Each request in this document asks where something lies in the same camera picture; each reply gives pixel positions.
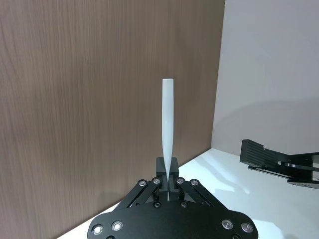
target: white table surface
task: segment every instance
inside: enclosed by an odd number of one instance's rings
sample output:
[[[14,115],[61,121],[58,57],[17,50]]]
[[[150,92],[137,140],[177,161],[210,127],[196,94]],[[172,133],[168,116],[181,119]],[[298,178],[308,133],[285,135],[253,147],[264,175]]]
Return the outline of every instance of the white table surface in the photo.
[[[228,209],[248,215],[260,239],[319,238],[318,189],[293,186],[284,178],[249,170],[239,156],[216,149],[181,166],[179,175],[187,181],[198,179]],[[92,220],[59,239],[87,239]]]

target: white plastic blade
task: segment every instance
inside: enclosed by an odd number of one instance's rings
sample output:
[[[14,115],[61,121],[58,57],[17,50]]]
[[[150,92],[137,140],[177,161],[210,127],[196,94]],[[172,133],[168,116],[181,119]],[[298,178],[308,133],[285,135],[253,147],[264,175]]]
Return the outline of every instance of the white plastic blade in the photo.
[[[164,163],[167,175],[173,151],[174,133],[174,79],[163,79],[162,109],[161,109],[161,140],[163,147]]]

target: screw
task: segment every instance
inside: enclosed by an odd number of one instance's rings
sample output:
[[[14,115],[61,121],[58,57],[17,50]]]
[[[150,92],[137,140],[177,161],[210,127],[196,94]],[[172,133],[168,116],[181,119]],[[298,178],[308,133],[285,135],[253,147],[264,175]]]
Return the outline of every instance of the screw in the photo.
[[[112,230],[114,230],[114,231],[118,231],[122,227],[123,227],[123,223],[121,221],[115,221],[112,223],[112,226],[111,226]]]
[[[182,208],[187,208],[187,202],[181,202],[180,205],[181,205]]]
[[[158,179],[158,178],[153,179],[153,183],[155,183],[155,184],[160,183],[160,179]]]
[[[154,207],[155,208],[160,208],[161,207],[161,203],[160,202],[154,202]]]
[[[231,239],[240,239],[240,236],[238,234],[232,235]]]
[[[141,187],[143,187],[143,186],[146,185],[146,182],[145,182],[144,180],[142,180],[142,181],[139,182],[139,185],[140,185]]]
[[[178,178],[178,179],[176,180],[176,182],[177,182],[178,184],[182,184],[182,183],[184,182],[184,179]]]
[[[243,223],[241,229],[246,233],[251,233],[253,231],[253,227],[249,223]]]
[[[191,185],[193,185],[193,186],[198,185],[198,181],[197,181],[197,180],[195,180],[195,179],[194,179],[194,180],[192,180],[190,183],[191,183]]]
[[[102,231],[103,231],[102,225],[96,225],[96,226],[94,226],[93,229],[92,229],[92,233],[93,233],[94,235],[99,235],[99,234],[102,233]]]
[[[221,224],[222,224],[223,227],[224,227],[225,229],[227,229],[227,230],[230,230],[230,229],[233,228],[233,223],[232,223],[230,220],[228,220],[228,219],[223,220],[223,221],[221,222]]]

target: silver bolt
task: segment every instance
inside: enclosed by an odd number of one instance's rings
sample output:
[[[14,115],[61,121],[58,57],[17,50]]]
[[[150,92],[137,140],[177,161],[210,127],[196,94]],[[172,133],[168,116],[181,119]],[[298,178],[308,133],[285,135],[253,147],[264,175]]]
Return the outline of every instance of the silver bolt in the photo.
[[[197,180],[192,180],[190,183],[191,183],[193,186],[198,185],[198,181],[197,181]]]
[[[154,203],[154,207],[155,208],[160,208],[161,207],[161,203],[160,202],[155,202]]]
[[[92,229],[92,232],[93,232],[94,235],[99,235],[99,234],[102,233],[102,231],[103,231],[102,225],[96,225]]]
[[[249,223],[243,223],[241,229],[246,233],[251,233],[253,231],[253,227]]]
[[[146,185],[146,182],[145,182],[144,180],[142,180],[142,181],[139,182],[139,185],[140,185],[141,187],[143,187],[143,186]]]
[[[221,224],[222,224],[223,227],[224,227],[225,229],[227,229],[227,230],[230,230],[230,229],[233,228],[233,223],[232,223],[230,220],[228,220],[228,219],[223,220],[223,221],[221,222]]]
[[[183,180],[182,178],[178,178],[178,179],[176,180],[176,182],[177,182],[178,184],[182,184],[182,183],[184,182],[184,180]]]
[[[112,230],[118,231],[123,227],[123,223],[121,221],[115,221],[112,223]]]
[[[187,208],[187,202],[182,202],[180,205],[182,208]]]
[[[155,179],[153,180],[153,183],[155,183],[155,184],[158,184],[158,183],[160,183],[160,179],[158,179],[158,178],[155,178]]]

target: black mounting plate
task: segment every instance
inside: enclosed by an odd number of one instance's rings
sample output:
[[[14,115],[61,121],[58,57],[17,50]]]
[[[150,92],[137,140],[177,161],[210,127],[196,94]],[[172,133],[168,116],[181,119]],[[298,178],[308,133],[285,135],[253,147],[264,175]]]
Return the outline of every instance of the black mounting plate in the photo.
[[[137,207],[121,209],[96,217],[88,231],[88,239],[257,239],[258,232],[252,220],[243,213],[218,210],[193,202],[163,201],[160,207],[150,202]],[[231,219],[233,228],[223,227],[223,219]],[[111,225],[121,221],[123,228],[113,231]],[[254,227],[251,233],[241,229],[242,223]],[[94,225],[103,225],[100,235],[94,235]]]

